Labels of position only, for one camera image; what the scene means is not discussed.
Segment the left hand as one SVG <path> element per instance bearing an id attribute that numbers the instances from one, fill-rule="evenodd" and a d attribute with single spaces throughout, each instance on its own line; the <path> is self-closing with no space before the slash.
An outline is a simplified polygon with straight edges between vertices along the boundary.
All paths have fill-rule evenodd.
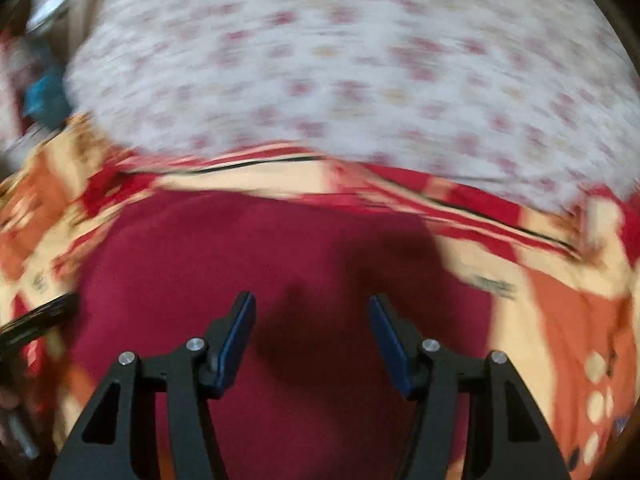
<path id="1" fill-rule="evenodd" d="M 21 404 L 21 399 L 7 386 L 0 387 L 0 438 L 2 443 L 9 440 L 9 414 Z"/>

